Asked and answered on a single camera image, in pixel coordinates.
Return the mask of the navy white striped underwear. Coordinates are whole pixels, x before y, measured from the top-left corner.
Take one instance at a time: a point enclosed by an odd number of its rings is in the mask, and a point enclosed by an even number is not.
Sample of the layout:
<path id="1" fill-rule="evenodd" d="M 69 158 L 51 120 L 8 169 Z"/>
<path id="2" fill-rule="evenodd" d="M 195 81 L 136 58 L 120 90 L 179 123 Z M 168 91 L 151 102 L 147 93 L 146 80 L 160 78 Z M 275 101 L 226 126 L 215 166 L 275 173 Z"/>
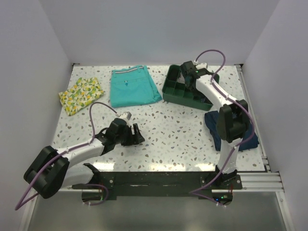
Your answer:
<path id="1" fill-rule="evenodd" d="M 198 102 L 201 102 L 201 103 L 208 103 L 209 100 L 207 97 L 205 96 L 196 96 L 195 99 L 198 101 Z"/>

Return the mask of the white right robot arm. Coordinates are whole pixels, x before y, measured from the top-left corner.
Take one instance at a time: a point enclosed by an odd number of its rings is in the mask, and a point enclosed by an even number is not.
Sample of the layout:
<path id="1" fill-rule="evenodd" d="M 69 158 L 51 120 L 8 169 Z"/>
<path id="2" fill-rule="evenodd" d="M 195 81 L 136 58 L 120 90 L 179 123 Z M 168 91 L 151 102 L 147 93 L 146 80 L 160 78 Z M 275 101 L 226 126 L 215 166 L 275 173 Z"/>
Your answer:
<path id="1" fill-rule="evenodd" d="M 218 188 L 226 189 L 231 184 L 229 174 L 237 170 L 237 152 L 249 129 L 248 104 L 246 100 L 239 101 L 228 94 L 215 81 L 215 74 L 192 61 L 180 65 L 180 73 L 187 89 L 204 95 L 218 109 L 216 131 L 221 139 L 221 148 L 217 167 L 222 173 L 214 177 L 214 183 Z"/>

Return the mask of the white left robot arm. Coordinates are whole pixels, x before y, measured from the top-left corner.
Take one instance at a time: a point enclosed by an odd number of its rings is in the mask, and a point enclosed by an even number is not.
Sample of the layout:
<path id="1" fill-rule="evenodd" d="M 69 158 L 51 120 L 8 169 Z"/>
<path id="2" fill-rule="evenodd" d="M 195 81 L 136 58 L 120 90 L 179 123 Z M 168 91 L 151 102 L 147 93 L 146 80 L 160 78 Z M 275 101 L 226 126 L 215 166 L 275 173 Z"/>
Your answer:
<path id="1" fill-rule="evenodd" d="M 75 147 L 54 149 L 44 147 L 24 174 L 24 180 L 44 199 L 55 195 L 64 185 L 69 168 L 87 159 L 104 155 L 122 146 L 138 145 L 145 141 L 138 124 L 129 125 L 124 119 L 115 118 L 109 127 L 94 135 L 94 139 Z"/>

